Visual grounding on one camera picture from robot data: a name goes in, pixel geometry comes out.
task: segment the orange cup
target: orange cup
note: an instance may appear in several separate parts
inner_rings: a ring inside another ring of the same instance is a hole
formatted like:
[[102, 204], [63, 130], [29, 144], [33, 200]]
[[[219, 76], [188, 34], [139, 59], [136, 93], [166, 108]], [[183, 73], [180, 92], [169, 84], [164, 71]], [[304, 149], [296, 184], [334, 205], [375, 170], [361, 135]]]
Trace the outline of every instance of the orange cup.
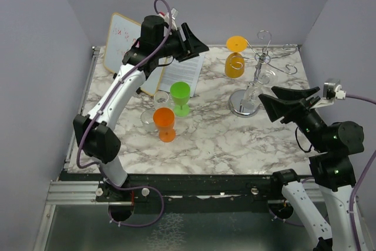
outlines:
[[154, 124], [159, 130], [159, 138], [163, 142], [171, 142], [175, 139], [176, 132], [174, 112], [169, 108], [159, 108], [153, 115]]

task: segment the round metal base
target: round metal base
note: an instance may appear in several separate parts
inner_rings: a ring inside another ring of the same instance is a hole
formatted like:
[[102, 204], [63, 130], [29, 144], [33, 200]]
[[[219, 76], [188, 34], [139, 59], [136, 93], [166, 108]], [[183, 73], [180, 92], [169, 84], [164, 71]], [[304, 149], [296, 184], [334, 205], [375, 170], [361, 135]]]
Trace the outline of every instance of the round metal base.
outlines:
[[235, 91], [229, 98], [229, 108], [233, 114], [241, 118], [249, 118], [257, 113], [260, 108], [251, 102], [247, 102], [244, 105], [241, 104], [243, 100], [245, 89]]

